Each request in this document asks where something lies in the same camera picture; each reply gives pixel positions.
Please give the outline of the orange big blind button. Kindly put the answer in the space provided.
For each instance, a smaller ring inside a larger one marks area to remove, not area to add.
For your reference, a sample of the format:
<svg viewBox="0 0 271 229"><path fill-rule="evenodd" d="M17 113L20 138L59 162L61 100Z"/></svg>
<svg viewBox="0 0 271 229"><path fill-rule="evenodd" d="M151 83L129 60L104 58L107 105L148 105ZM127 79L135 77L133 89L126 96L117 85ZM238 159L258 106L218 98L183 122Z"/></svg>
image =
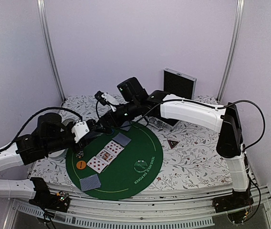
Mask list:
<svg viewBox="0 0 271 229"><path fill-rule="evenodd" d="M76 163L76 168L78 170L84 170L86 168L87 164L85 161L81 160Z"/></svg>

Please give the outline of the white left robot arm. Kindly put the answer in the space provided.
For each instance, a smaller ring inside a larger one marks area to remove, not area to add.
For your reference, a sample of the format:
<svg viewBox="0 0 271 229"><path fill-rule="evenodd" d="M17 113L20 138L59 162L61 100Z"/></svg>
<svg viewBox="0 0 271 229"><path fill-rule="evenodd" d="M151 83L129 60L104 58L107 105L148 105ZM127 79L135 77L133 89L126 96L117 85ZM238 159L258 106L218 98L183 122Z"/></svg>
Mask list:
<svg viewBox="0 0 271 229"><path fill-rule="evenodd" d="M93 131L94 120L62 123L57 113L46 113L38 117L37 128L27 135L17 135L8 145L0 148L0 171L25 166L50 154L84 148L85 136ZM54 198L48 192L43 179L0 180L0 198L35 198L43 207L50 207Z"/></svg>

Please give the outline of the triangular all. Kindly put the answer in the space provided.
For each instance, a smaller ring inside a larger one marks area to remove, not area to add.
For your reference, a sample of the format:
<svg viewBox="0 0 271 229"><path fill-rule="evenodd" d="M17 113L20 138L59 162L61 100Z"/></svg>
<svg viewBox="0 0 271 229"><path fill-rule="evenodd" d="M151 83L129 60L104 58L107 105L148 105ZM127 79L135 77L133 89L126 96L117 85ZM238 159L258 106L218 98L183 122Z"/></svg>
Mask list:
<svg viewBox="0 0 271 229"><path fill-rule="evenodd" d="M178 145L178 143L179 143L179 141L171 140L171 139L168 139L167 142L168 142L169 147L170 147L171 149L173 149L174 147L176 147L176 146Z"/></svg>

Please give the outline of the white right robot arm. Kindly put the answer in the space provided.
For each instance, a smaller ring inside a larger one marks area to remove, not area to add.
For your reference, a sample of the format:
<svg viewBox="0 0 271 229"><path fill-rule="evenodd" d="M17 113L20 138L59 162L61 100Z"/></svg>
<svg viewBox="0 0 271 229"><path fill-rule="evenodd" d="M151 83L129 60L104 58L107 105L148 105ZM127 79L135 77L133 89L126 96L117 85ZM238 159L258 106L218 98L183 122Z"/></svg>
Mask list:
<svg viewBox="0 0 271 229"><path fill-rule="evenodd" d="M175 119L196 124L219 133L217 153L228 164L235 191L229 198L233 208L244 204L249 186L244 162L241 122L236 105L212 106L194 100L178 97L169 92L155 90L148 94L136 77L129 78L117 86L125 104L120 104L108 93L98 91L95 98L111 110L99 118L103 126L121 127L124 122L138 116Z"/></svg>

